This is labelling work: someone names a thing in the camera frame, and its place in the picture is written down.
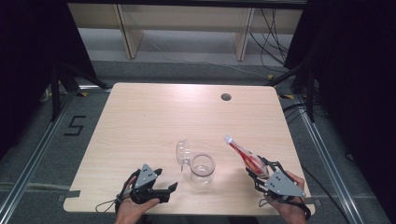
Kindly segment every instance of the metal rod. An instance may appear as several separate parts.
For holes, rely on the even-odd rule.
[[[302,103],[303,99],[300,95],[294,95],[296,102]],[[327,150],[323,140],[318,132],[318,129],[314,122],[311,122],[310,118],[304,113],[304,110],[300,108],[300,111],[303,113],[303,121],[305,123],[306,129],[314,141],[318,154],[323,162],[323,165],[326,169],[327,174],[329,175],[330,180],[332,181],[332,185],[334,186],[335,192],[337,193],[341,205],[343,205],[344,210],[346,212],[346,216],[350,223],[364,223],[361,213],[355,201],[347,189],[347,186],[338,172],[337,167],[332,161],[332,156]]]
[[[100,87],[98,87],[98,86],[95,86],[95,85],[80,85],[79,86],[79,90],[77,90],[77,93],[80,93],[80,92],[84,92],[84,91],[89,91],[89,92],[91,92],[91,91],[95,91],[95,92],[111,92],[111,90],[112,89],[102,89],[102,88],[100,88]]]
[[[37,147],[35,148],[33,155],[26,163],[26,166],[24,167],[20,177],[15,182],[8,196],[4,200],[0,208],[0,223],[7,224],[9,219],[11,218],[12,213],[14,212],[19,201],[21,200],[27,184],[31,180],[33,174],[38,167],[38,164],[41,162],[45,152],[47,151],[47,148],[51,143],[53,136],[56,134],[56,130],[63,119],[64,111],[70,105],[75,95],[75,92],[69,92],[66,94],[64,102],[62,103],[63,109],[61,110],[61,113],[54,121],[49,124],[49,127],[47,128],[46,132],[44,133]]]

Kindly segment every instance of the human hand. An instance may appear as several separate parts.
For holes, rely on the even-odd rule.
[[[297,183],[297,186],[304,191],[305,180],[289,171],[286,173]],[[295,205],[288,203],[279,203],[274,201],[271,197],[264,195],[265,200],[271,204],[282,218],[289,224],[306,223],[305,211]],[[291,202],[305,203],[305,198],[294,197]]]
[[[129,187],[132,186],[132,183],[136,179],[134,176],[129,182]],[[116,216],[116,224],[135,224],[139,218],[150,208],[157,205],[160,202],[160,199],[155,198],[151,199],[146,203],[137,204],[132,201],[131,198],[124,198],[122,203],[120,204],[119,211]]]

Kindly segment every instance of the glass cup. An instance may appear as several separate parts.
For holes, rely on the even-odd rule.
[[[213,181],[216,164],[213,158],[205,153],[198,153],[191,159],[191,180],[198,185],[207,185]]]
[[[206,153],[191,153],[190,144],[185,140],[178,141],[176,147],[177,162],[183,167],[190,166],[190,178],[193,183],[205,186],[213,181],[216,168],[213,158]]]

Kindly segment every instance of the wooden table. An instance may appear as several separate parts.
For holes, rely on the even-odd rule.
[[[221,99],[227,93],[229,101]],[[223,137],[304,177],[276,91],[272,87],[118,83],[110,93],[67,198],[68,212],[94,212],[115,198],[123,182],[143,163],[163,168],[155,189],[178,182],[169,203],[148,214],[268,216],[277,211],[259,207],[262,194],[254,189],[239,155]],[[188,139],[193,152],[216,161],[208,189],[191,183],[190,169],[180,172],[179,140]],[[310,197],[308,186],[305,193]],[[312,213],[313,205],[308,205]]]

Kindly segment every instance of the plastic bottle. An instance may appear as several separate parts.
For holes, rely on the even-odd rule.
[[[266,179],[269,177],[267,166],[258,156],[255,156],[249,150],[238,146],[230,135],[225,135],[224,140],[242,157],[245,166],[257,175],[258,178]]]

